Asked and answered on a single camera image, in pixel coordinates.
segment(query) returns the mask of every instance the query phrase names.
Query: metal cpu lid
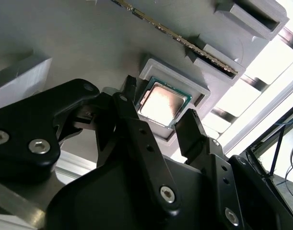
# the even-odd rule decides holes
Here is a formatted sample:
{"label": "metal cpu lid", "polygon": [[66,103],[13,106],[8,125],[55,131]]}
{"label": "metal cpu lid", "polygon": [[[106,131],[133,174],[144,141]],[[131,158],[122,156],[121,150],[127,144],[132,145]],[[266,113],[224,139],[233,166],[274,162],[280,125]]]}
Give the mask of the metal cpu lid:
{"label": "metal cpu lid", "polygon": [[184,104],[188,103],[190,99],[191,97],[188,98],[188,96],[155,82],[141,100],[138,113],[162,126],[170,127]]}

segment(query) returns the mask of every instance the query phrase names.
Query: black bracket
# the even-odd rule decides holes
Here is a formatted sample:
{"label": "black bracket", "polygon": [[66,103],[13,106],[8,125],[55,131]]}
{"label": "black bracket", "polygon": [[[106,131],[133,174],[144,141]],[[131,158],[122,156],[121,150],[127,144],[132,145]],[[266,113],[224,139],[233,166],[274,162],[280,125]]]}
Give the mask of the black bracket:
{"label": "black bracket", "polygon": [[[181,197],[148,123],[139,120],[131,96],[135,82],[135,78],[128,76],[124,91],[112,96],[117,117],[116,132],[122,137],[120,141],[126,142],[129,157],[138,164],[157,213],[162,218],[175,216],[181,206]],[[172,196],[171,200],[164,198],[164,192]]]}
{"label": "black bracket", "polygon": [[240,156],[232,156],[229,163],[233,168],[237,188],[241,194],[241,209],[246,214],[246,221],[251,223],[251,227],[292,230],[293,212],[281,194],[275,191],[277,188],[273,182],[266,179],[265,183],[250,163]]}
{"label": "black bracket", "polygon": [[[91,83],[76,79],[1,108],[0,130],[9,139],[0,144],[0,178],[28,182],[47,179],[60,156],[59,137],[67,117],[98,94]],[[30,150],[29,144],[35,139],[48,143],[47,153]]]}
{"label": "black bracket", "polygon": [[212,185],[218,220],[228,229],[244,229],[232,167],[217,140],[207,137],[195,110],[185,112],[176,133],[186,164],[201,170]]}

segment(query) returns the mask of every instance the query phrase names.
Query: bright light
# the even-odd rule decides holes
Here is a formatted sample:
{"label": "bright light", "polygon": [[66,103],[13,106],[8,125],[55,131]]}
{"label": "bright light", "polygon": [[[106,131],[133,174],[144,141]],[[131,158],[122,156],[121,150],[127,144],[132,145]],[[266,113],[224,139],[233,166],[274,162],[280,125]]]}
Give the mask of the bright light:
{"label": "bright light", "polygon": [[231,125],[231,123],[228,121],[225,121],[223,118],[220,118],[219,116],[212,113],[208,113],[205,116],[205,118],[202,120],[202,124],[219,133],[223,133]]}
{"label": "bright light", "polygon": [[218,132],[214,131],[212,128],[209,128],[207,126],[203,126],[203,127],[208,137],[211,137],[213,139],[219,138],[220,134]]}
{"label": "bright light", "polygon": [[216,104],[216,107],[239,117],[260,95],[260,91],[239,79]]}
{"label": "bright light", "polygon": [[293,33],[293,0],[276,0],[287,11],[287,16],[290,19],[285,27]]}
{"label": "bright light", "polygon": [[145,94],[139,113],[164,126],[169,126],[186,101],[186,97],[155,83]]}
{"label": "bright light", "polygon": [[293,62],[293,49],[275,37],[246,69],[250,78],[272,84]]}
{"label": "bright light", "polygon": [[[261,155],[259,160],[262,163],[262,166],[270,171],[275,149],[277,146],[277,142],[272,145],[265,153]],[[274,174],[285,178],[286,172],[290,166],[290,154],[293,149],[293,129],[289,131],[288,133],[285,133],[282,142],[281,142],[281,148],[280,152],[277,158],[277,163],[275,165],[275,171]],[[288,174],[288,180],[293,182],[293,170]]]}
{"label": "bright light", "polygon": [[292,89],[293,64],[219,137],[227,156],[240,154],[292,108],[293,91],[289,92]]}
{"label": "bright light", "polygon": [[183,157],[180,153],[180,148],[178,148],[175,153],[171,156],[171,159],[175,160],[176,162],[179,163],[185,163],[185,161],[187,160],[186,157]]}

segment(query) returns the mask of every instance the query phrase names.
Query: white surface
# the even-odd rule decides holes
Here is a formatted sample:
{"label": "white surface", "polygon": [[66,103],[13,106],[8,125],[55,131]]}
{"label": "white surface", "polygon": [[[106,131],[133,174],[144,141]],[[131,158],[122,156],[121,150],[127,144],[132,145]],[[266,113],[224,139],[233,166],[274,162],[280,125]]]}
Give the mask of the white surface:
{"label": "white surface", "polygon": [[218,139],[220,135],[218,132],[214,131],[212,128],[209,128],[208,126],[203,126],[203,127],[208,137],[211,137],[213,139]]}
{"label": "white surface", "polygon": [[219,133],[223,133],[231,125],[231,123],[228,121],[225,121],[224,119],[212,113],[208,113],[205,116],[205,118],[202,120],[202,124]]}
{"label": "white surface", "polygon": [[141,115],[167,127],[176,118],[186,100],[187,97],[155,83],[139,112]]}
{"label": "white surface", "polygon": [[56,172],[58,172],[58,168],[82,176],[96,169],[96,163],[62,150],[61,156],[57,161]]}
{"label": "white surface", "polygon": [[239,79],[216,104],[216,107],[239,117],[260,95],[260,91]]}
{"label": "white surface", "polygon": [[180,149],[176,150],[176,152],[171,156],[171,159],[180,163],[185,163],[185,161],[187,160],[186,157],[183,157],[181,155]]}
{"label": "white surface", "polygon": [[48,75],[51,59],[43,61],[31,70],[0,88],[0,108],[41,92]]}
{"label": "white surface", "polygon": [[219,137],[224,152],[240,154],[293,106],[292,93],[293,64]]}
{"label": "white surface", "polygon": [[61,149],[67,152],[74,152],[77,156],[89,161],[97,162],[95,131],[84,129],[81,134],[66,140]]}
{"label": "white surface", "polygon": [[264,117],[254,129],[252,129],[245,137],[241,139],[226,155],[239,155],[246,149],[257,137],[264,133],[270,126],[272,126],[281,116],[293,107],[293,92],[284,99],[278,106],[276,106],[266,117]]}
{"label": "white surface", "polygon": [[290,19],[285,25],[291,32],[293,32],[293,0],[276,0],[287,11],[287,16]]}
{"label": "white surface", "polygon": [[33,230],[35,228],[15,216],[0,215],[0,230]]}
{"label": "white surface", "polygon": [[270,41],[246,69],[250,78],[259,78],[272,84],[293,62],[293,49],[279,37]]}

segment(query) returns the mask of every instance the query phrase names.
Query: gray panel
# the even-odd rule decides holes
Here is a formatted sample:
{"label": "gray panel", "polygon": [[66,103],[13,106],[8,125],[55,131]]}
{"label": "gray panel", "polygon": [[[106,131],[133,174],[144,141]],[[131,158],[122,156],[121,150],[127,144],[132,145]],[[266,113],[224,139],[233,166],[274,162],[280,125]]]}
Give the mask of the gray panel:
{"label": "gray panel", "polygon": [[286,10],[275,0],[235,0],[216,9],[253,36],[272,40],[288,22]]}
{"label": "gray panel", "polygon": [[194,82],[194,79],[190,76],[162,60],[155,57],[147,57],[141,66],[139,78],[149,81],[152,77],[190,94],[192,96],[190,102],[197,108],[201,108],[211,96],[211,92],[207,87]]}
{"label": "gray panel", "polygon": [[[263,39],[251,41],[241,33],[232,33],[226,22],[213,15],[214,0],[128,2],[188,40],[198,35],[206,38],[231,59],[239,58],[245,68],[267,44]],[[230,88],[193,65],[177,41],[109,0],[98,0],[96,5],[84,0],[0,0],[0,57],[30,49],[53,57],[46,89],[75,78],[86,79],[100,90],[105,86],[119,89],[128,74],[139,76],[145,54],[158,57],[209,88],[211,100],[203,105],[203,114]],[[94,138],[85,133],[73,140],[72,146],[83,148],[91,157],[97,155],[93,145],[82,144],[84,137]],[[175,146],[162,148],[168,155],[175,150]]]}
{"label": "gray panel", "polygon": [[61,149],[88,161],[97,162],[96,137],[92,130],[84,129],[78,136],[66,140]]}
{"label": "gray panel", "polygon": [[33,54],[0,71],[0,108],[44,88],[51,58]]}
{"label": "gray panel", "polygon": [[194,65],[202,69],[208,69],[209,73],[212,73],[214,76],[216,76],[220,80],[232,86],[244,74],[246,69],[235,61],[235,60],[238,60],[238,58],[235,60],[230,59],[228,56],[218,51],[216,48],[212,47],[210,44],[207,44],[200,38],[197,38],[195,43],[203,51],[206,51],[207,53],[212,54],[213,56],[217,57],[222,62],[232,67],[234,70],[238,72],[238,74],[234,76],[233,78],[230,78],[229,76],[221,72],[219,69],[214,68],[213,66],[206,63],[204,60],[200,59],[199,56],[196,55],[194,52],[190,51],[188,53],[188,57],[190,58],[190,60],[193,62]]}

